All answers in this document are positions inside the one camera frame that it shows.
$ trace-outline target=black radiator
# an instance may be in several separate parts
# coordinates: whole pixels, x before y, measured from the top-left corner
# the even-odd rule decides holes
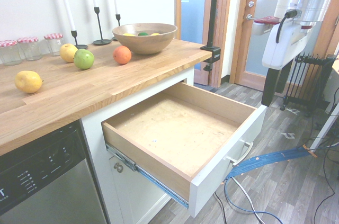
[[[323,91],[334,61],[335,56],[326,59],[314,55],[306,56],[305,53],[296,56],[291,80],[280,110],[285,110],[289,103],[302,105],[309,113],[317,107],[326,109],[328,102],[323,99]]]

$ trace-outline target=wooden bowl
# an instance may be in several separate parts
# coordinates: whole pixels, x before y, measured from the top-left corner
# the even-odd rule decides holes
[[[140,23],[126,24],[112,30],[116,39],[128,47],[132,52],[140,55],[151,55],[166,48],[175,36],[178,28],[171,24]],[[148,36],[138,36],[140,32],[146,32]],[[124,33],[131,33],[135,36],[125,36]]]

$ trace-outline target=black clamp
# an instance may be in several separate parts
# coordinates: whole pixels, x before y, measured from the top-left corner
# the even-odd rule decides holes
[[[208,58],[208,59],[206,59],[204,61],[204,62],[207,62],[208,64],[203,69],[205,71],[211,71],[212,70],[211,64],[213,64],[214,62],[220,60],[221,48],[219,48],[219,47],[211,47],[211,48],[209,48],[207,46],[203,46],[200,49],[212,52],[212,57]]]

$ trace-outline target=glass jar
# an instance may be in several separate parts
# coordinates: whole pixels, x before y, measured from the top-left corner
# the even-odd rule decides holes
[[[18,43],[22,48],[27,61],[35,61],[41,59],[39,50],[38,37],[25,37],[18,39]]]
[[[11,66],[22,62],[15,40],[0,41],[0,59],[4,65]]]
[[[47,42],[49,52],[52,56],[60,56],[60,48],[64,44],[63,35],[61,33],[51,33],[44,36]]]

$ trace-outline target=candlestick holder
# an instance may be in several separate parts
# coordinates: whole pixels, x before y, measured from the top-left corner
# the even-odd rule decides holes
[[[96,13],[96,16],[97,16],[97,22],[99,24],[101,40],[93,41],[93,44],[97,45],[97,46],[107,45],[107,44],[111,43],[112,40],[108,40],[108,39],[103,39],[102,38],[102,31],[101,31],[101,25],[100,25],[100,19],[99,19],[99,13],[100,13],[99,7],[94,7],[94,12]]]
[[[78,33],[75,31],[71,31],[71,34],[75,40],[75,46],[77,47],[77,49],[87,49],[88,46],[87,45],[78,45],[78,41],[76,40],[76,37],[78,36]]]
[[[116,15],[115,15],[115,18],[118,20],[118,26],[120,26],[120,19],[121,19],[120,14],[116,14]]]

